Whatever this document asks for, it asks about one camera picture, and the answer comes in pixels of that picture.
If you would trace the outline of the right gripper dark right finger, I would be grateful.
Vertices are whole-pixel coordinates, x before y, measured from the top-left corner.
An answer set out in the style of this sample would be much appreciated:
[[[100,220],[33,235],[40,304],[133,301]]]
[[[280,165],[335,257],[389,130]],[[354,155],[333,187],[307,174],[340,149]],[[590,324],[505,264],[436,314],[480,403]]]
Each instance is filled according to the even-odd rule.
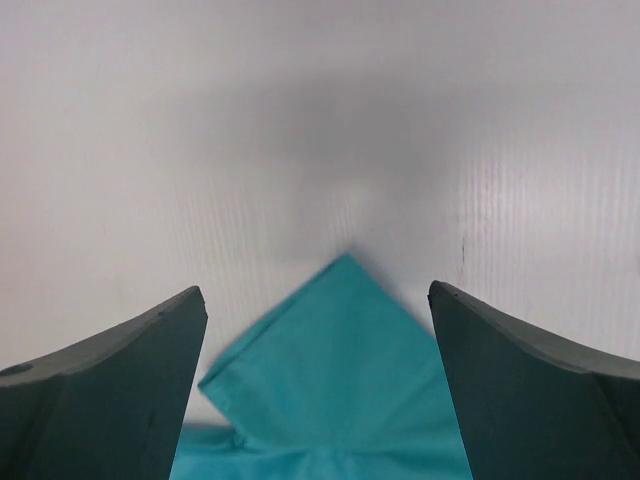
[[[428,299],[474,478],[638,478],[638,362],[448,283],[432,282]]]

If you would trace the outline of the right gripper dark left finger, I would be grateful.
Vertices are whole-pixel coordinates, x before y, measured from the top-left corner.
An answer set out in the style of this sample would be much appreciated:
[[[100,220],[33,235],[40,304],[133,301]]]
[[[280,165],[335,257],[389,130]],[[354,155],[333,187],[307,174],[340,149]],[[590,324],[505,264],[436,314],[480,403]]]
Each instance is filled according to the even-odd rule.
[[[2,478],[168,478],[207,320],[192,286],[2,370]]]

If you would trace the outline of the teal t shirt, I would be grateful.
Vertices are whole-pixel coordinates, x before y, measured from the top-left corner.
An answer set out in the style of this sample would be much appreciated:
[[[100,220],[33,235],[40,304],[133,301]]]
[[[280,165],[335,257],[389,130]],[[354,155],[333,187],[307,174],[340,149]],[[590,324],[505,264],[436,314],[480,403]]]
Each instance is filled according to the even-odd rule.
[[[174,479],[467,479],[437,344],[342,255],[220,354],[200,392],[227,420],[187,426]]]

